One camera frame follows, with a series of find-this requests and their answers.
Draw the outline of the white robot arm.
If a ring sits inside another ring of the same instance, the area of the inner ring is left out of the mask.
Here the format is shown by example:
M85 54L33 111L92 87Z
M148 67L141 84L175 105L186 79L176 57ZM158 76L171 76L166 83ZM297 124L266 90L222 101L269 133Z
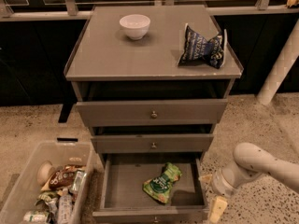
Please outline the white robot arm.
M269 175L289 189L299 193L299 165L281 160L252 143L240 143L233 151L233 159L210 175L202 175L215 197L208 211L208 224L217 224L237 190L262 175Z

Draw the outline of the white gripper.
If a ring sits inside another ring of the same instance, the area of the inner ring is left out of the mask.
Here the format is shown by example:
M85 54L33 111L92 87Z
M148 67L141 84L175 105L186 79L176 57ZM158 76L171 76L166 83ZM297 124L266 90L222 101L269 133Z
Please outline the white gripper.
M204 183L211 182L211 187L214 192L220 195L212 198L208 214L208 221L211 224L217 224L228 205L226 198L231 198L235 195L240 186L240 178L237 169L233 167L223 167L218 169L213 175L201 175L199 180Z

